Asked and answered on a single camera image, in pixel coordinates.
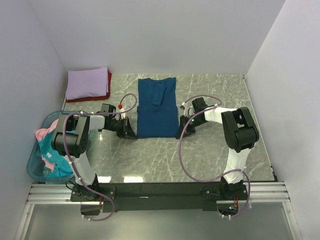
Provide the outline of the dark blue t shirt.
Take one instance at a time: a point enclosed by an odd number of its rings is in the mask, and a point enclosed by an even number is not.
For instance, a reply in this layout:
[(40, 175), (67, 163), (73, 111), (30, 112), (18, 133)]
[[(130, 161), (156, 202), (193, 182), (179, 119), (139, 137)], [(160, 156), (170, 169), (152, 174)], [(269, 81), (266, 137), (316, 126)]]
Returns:
[(137, 137), (174, 138), (179, 129), (176, 78), (138, 80)]

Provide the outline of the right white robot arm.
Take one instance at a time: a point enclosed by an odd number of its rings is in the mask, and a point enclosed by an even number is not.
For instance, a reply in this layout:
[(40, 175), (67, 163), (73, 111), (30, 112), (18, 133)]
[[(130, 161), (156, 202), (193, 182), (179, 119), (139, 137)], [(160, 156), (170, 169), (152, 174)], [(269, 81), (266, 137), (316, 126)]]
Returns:
[(217, 103), (207, 105), (204, 95), (196, 95), (182, 102), (180, 108), (183, 114), (179, 116), (179, 128), (176, 134), (178, 157), (180, 165), (186, 175), (194, 181), (201, 180), (191, 176), (182, 161), (181, 145), (184, 137), (196, 132), (196, 127), (208, 122), (222, 125), (225, 142), (228, 146), (228, 157), (225, 170), (210, 181), (220, 179), (219, 193), (222, 198), (230, 200), (239, 193), (244, 186), (244, 169), (249, 153), (258, 142), (260, 134), (250, 110), (247, 107), (221, 107), (222, 100), (211, 96)]

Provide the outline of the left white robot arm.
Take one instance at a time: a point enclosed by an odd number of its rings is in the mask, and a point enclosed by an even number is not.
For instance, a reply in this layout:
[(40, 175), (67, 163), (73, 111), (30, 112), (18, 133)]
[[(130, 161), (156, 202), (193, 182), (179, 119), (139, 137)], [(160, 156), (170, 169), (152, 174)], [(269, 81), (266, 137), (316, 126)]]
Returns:
[(87, 157), (90, 131), (108, 130), (119, 138), (137, 138), (126, 109), (121, 105), (119, 112), (114, 105), (104, 103), (97, 113), (61, 113), (51, 140), (51, 147), (68, 162), (74, 177), (75, 190), (88, 201), (100, 195), (99, 181)]

